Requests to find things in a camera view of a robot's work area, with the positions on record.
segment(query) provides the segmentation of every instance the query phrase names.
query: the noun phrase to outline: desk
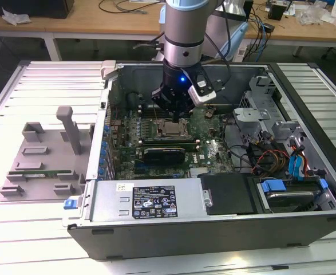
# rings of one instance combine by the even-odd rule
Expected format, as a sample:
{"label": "desk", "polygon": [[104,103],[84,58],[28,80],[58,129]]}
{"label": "desk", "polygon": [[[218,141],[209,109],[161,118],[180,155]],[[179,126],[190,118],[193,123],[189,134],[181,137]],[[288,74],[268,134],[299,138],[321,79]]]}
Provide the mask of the desk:
{"label": "desk", "polygon": [[[159,12],[161,5],[147,7],[148,14],[110,14],[98,8],[100,0],[75,0],[73,10],[67,19],[32,17],[32,23],[13,26],[0,17],[0,36],[38,37],[45,40],[50,58],[61,60],[56,38],[107,39],[107,40],[150,40],[159,33]],[[263,0],[255,0],[254,8]],[[141,6],[125,3],[126,9]],[[103,8],[116,10],[111,0]],[[292,46],[336,47],[336,27],[323,25],[301,26],[295,17],[282,17],[281,21],[266,19],[267,13],[256,10],[262,20],[275,26],[269,44]],[[240,49],[245,49],[256,37],[257,30],[251,24]]]}
{"label": "desk", "polygon": [[[301,26],[297,23],[294,16],[283,16],[280,21],[271,20],[267,17],[267,12],[264,6],[257,9],[263,0],[254,0],[254,9],[256,14],[262,19],[264,23],[275,26],[275,30],[271,34],[268,44],[271,45],[284,45],[284,46],[297,46],[294,52],[296,56],[303,46],[311,47],[335,47],[336,48],[336,26],[333,24],[323,22],[323,25],[308,25]],[[240,45],[240,48],[246,47],[254,42],[257,35],[257,28],[254,23],[250,23],[250,27],[246,36]],[[243,56],[237,56],[235,61],[242,61]]]}
{"label": "desk", "polygon": [[[98,8],[100,0],[75,0],[66,19],[31,17],[31,23],[13,26],[0,17],[0,36],[37,37],[45,41],[51,60],[62,60],[56,38],[93,40],[151,40],[159,34],[161,4],[147,7],[148,14],[110,14]],[[134,9],[142,4],[126,3],[122,7]],[[102,7],[117,9],[111,0]]]}

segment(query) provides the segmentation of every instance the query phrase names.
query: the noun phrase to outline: motherboard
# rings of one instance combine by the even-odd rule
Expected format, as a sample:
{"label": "motherboard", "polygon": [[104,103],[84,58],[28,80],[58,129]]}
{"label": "motherboard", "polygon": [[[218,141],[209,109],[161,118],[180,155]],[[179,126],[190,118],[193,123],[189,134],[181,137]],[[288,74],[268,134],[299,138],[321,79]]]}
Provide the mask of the motherboard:
{"label": "motherboard", "polygon": [[[233,172],[222,140],[221,116],[213,108],[195,108],[173,122],[155,109],[138,109],[106,119],[114,179],[196,178],[199,174]],[[101,170],[100,180],[108,179]]]}

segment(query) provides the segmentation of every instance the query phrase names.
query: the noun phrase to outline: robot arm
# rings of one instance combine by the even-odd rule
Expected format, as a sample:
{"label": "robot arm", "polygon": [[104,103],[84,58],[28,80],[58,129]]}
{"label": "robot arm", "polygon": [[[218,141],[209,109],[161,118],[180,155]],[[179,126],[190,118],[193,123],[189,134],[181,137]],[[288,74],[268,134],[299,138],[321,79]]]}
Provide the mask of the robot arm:
{"label": "robot arm", "polygon": [[200,64],[207,18],[221,5],[217,0],[167,0],[163,82],[152,100],[173,120],[216,97]]}

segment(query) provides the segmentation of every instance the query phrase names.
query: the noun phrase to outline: blue cable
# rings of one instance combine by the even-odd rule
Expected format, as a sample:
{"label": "blue cable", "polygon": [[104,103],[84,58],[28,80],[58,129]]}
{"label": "blue cable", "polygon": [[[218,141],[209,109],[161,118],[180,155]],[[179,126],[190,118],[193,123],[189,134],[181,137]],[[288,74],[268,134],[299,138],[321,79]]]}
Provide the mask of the blue cable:
{"label": "blue cable", "polygon": [[260,56],[262,55],[263,51],[264,51],[264,46],[265,46],[265,44],[266,44],[266,31],[265,31],[265,29],[264,29],[264,25],[263,25],[263,22],[262,22],[262,21],[258,21],[258,20],[254,20],[254,19],[250,19],[250,21],[259,23],[260,26],[262,27],[262,32],[263,32],[263,35],[262,35],[262,44],[261,44],[261,46],[259,47],[260,52],[258,53],[258,56],[257,56],[257,58],[256,58],[255,61],[254,61],[254,62],[257,62],[258,59],[260,58]]}
{"label": "blue cable", "polygon": [[266,31],[264,30],[264,26],[263,26],[263,23],[262,23],[262,21],[259,21],[259,23],[260,23],[260,25],[262,26],[262,32],[263,32],[263,35],[262,35],[262,41],[263,41],[263,44],[262,44],[262,48],[260,49],[260,52],[258,53],[258,55],[257,55],[257,58],[255,59],[255,61],[254,62],[257,62],[258,61],[258,59],[260,58],[260,56],[262,55],[262,53],[263,53],[263,50],[264,50],[264,46],[265,46],[265,44],[266,44]]}

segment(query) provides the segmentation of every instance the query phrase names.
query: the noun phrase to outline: green circuit board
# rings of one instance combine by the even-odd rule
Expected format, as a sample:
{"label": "green circuit board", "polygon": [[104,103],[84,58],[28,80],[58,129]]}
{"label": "green circuit board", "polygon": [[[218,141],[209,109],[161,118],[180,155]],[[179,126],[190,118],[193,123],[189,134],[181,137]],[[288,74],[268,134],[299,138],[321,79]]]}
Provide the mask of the green circuit board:
{"label": "green circuit board", "polygon": [[[118,118],[112,129],[116,157],[116,179],[191,178],[194,168],[204,168],[207,173],[233,172],[233,164],[227,156],[220,135],[222,122],[219,115],[205,118],[207,108],[195,108],[189,118],[182,119],[185,134],[191,141],[174,142],[159,140],[159,119],[139,118],[137,112],[129,112]],[[166,119],[169,126],[177,127]],[[139,144],[139,140],[150,143]],[[184,148],[185,157],[181,164],[151,166],[143,161],[146,148]]]}

